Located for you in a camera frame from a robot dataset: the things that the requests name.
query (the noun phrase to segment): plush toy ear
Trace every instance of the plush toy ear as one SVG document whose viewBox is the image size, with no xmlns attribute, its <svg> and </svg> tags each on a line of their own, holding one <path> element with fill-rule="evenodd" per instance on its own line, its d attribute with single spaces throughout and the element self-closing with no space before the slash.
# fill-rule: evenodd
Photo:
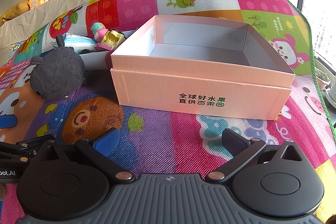
<svg viewBox="0 0 336 224">
<path fill-rule="evenodd" d="M 64 37 L 60 34 L 56 35 L 56 43 L 59 47 L 64 47 Z"/>
<path fill-rule="evenodd" d="M 43 61 L 43 57 L 40 57 L 40 56 L 38 56 L 38 55 L 35 55 L 35 56 L 33 56 L 33 57 L 31 58 L 31 60 L 30 60 L 30 64 L 31 64 L 31 65 L 39 65 L 39 64 L 42 63 L 42 61 Z"/>
</svg>

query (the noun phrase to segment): potted plant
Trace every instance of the potted plant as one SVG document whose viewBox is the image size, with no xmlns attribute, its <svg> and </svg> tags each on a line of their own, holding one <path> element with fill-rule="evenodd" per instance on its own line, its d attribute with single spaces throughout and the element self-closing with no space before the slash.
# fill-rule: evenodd
<svg viewBox="0 0 336 224">
<path fill-rule="evenodd" d="M 321 71 L 318 68 L 315 68 L 315 72 L 316 72 L 317 83 L 320 87 L 320 90 L 323 90 L 327 85 L 330 84 L 330 79 L 325 72 Z"/>
</svg>

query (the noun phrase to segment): toy box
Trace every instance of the toy box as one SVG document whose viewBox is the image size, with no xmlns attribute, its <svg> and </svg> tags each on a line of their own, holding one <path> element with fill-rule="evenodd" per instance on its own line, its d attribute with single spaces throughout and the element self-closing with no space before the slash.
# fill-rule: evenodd
<svg viewBox="0 0 336 224">
<path fill-rule="evenodd" d="M 249 24 L 152 17 L 112 54 L 121 105 L 223 117 L 276 119 L 294 72 Z"/>
</svg>

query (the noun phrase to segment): metal screw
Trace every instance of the metal screw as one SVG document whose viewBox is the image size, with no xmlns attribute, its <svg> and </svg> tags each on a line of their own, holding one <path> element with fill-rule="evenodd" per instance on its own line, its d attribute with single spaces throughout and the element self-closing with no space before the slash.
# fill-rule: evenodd
<svg viewBox="0 0 336 224">
<path fill-rule="evenodd" d="M 208 174 L 208 177 L 213 179 L 213 180 L 221 180 L 221 179 L 225 178 L 225 175 L 222 172 L 215 171 L 215 172 L 210 172 Z"/>
<path fill-rule="evenodd" d="M 115 175 L 115 177 L 120 180 L 129 180 L 133 177 L 133 175 L 130 172 L 119 172 Z"/>
</svg>

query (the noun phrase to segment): foam play mat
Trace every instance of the foam play mat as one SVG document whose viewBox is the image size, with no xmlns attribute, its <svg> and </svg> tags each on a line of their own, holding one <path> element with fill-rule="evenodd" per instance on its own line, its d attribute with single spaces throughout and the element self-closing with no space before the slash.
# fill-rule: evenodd
<svg viewBox="0 0 336 224">
<path fill-rule="evenodd" d="M 109 71 L 95 72 L 90 85 L 61 100 L 45 102 L 30 88 L 34 67 L 29 64 L 30 59 L 51 50 L 50 42 L 57 34 L 93 37 L 90 27 L 94 22 L 118 31 L 135 30 L 157 14 L 215 17 L 251 24 L 296 74 L 291 95 L 278 119 L 211 117 L 121 106 Z M 287 0 L 92 0 L 33 33 L 0 68 L 0 115 L 15 114 L 18 119 L 16 127 L 0 130 L 0 140 L 15 143 L 52 134 L 60 144 L 72 144 L 116 127 L 120 130 L 120 144 L 109 158 L 131 172 L 204 176 L 232 157 L 221 145 L 225 128 L 268 144 L 293 139 L 324 184 L 325 194 L 316 216 L 325 222 L 336 214 L 336 146 L 335 132 L 321 98 L 310 27 Z M 16 185 L 7 185 L 0 207 L 1 224 L 14 224 L 24 216 L 16 198 Z"/>
</svg>

